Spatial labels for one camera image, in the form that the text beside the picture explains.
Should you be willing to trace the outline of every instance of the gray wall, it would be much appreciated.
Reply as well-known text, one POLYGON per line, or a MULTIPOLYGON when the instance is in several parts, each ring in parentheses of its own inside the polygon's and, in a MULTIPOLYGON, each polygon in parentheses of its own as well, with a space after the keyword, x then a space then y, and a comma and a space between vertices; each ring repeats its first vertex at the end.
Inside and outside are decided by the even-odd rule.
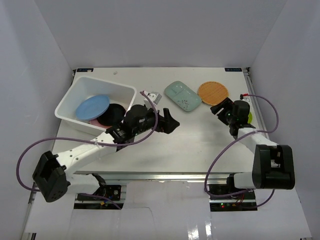
MULTIPOLYGON (((320 2, 289 0, 252 65, 257 94, 275 103, 271 139, 294 153, 296 189, 314 239, 320 239, 320 2)), ((272 109, 261 102, 268 129, 272 109)))
MULTIPOLYGON (((16 180, 16 163, 28 145, 55 136, 54 109, 72 72, 33 0, 0 0, 0 33, 0 238, 17 240, 30 192, 16 180)), ((36 147, 23 160, 27 185, 40 154, 51 145, 36 147)))
POLYGON ((249 67, 286 0, 35 0, 72 68, 249 67))

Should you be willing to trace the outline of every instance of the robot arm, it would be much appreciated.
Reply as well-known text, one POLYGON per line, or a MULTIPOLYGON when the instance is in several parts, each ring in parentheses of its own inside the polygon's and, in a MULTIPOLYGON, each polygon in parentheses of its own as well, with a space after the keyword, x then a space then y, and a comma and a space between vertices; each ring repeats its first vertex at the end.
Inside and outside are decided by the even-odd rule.
MULTIPOLYGON (((149 99, 156 105, 161 95, 152 92, 149 99)), ((97 174, 75 174, 80 168, 101 157, 120 151, 132 144, 135 136, 152 129, 156 124, 156 115, 145 99, 145 105, 133 105, 126 113, 123 122, 108 128, 91 141, 95 144, 82 144, 73 149, 53 155, 51 151, 42 154, 32 175, 44 199, 50 203, 68 193, 87 193, 99 195, 103 192, 105 181, 97 174), (100 144, 118 144, 105 146, 100 144)), ((157 112, 156 132, 170 134, 180 123, 173 119, 169 109, 163 109, 163 116, 157 112)))
MULTIPOLYGON (((230 134, 240 138, 254 130, 248 124, 250 105, 243 100, 229 98, 211 107, 211 112, 229 126, 230 134)), ((288 145, 278 145, 261 133, 256 132, 240 141, 253 154, 253 167, 250 172, 233 173, 227 179, 229 189, 292 189, 295 186, 295 172, 292 149, 288 145)))

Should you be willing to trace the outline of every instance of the blue plate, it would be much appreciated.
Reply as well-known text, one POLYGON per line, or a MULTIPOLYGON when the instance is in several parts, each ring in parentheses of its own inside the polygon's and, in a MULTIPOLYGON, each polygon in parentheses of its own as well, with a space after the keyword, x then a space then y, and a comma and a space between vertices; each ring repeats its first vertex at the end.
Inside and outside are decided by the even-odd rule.
POLYGON ((88 98, 75 110, 75 115, 82 121, 90 121, 101 116, 109 107, 110 99, 107 95, 97 95, 88 98))

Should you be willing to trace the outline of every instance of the white wall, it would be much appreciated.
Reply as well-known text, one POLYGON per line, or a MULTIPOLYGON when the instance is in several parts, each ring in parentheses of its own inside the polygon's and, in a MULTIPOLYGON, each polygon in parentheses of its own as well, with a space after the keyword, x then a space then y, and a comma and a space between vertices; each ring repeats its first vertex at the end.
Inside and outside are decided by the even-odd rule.
MULTIPOLYGON (((0 238, 17 240, 30 192, 16 180, 16 163, 28 145, 55 136, 54 109, 72 72, 33 0, 0 0, 0 34, 0 238)), ((36 147, 23 160, 27 185, 51 145, 36 147)))
POLYGON ((249 67, 286 0, 35 0, 72 68, 249 67))
MULTIPOLYGON (((320 2, 289 0, 252 65, 257 94, 275 103, 271 139, 293 149, 296 189, 314 239, 320 239, 320 2)), ((268 129, 272 109, 261 102, 268 129)))

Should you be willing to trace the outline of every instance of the white plastic container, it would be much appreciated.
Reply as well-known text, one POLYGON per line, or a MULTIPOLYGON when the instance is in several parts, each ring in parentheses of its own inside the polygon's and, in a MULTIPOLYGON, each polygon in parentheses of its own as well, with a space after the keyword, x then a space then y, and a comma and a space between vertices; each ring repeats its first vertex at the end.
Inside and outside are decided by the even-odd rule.
POLYGON ((97 136, 106 129, 77 119, 76 109, 83 101, 101 94, 108 95, 111 104, 120 104, 128 111, 134 103, 137 90, 133 86, 121 83, 80 76, 73 80, 73 84, 56 107, 54 114, 57 118, 65 120, 71 127, 97 136))

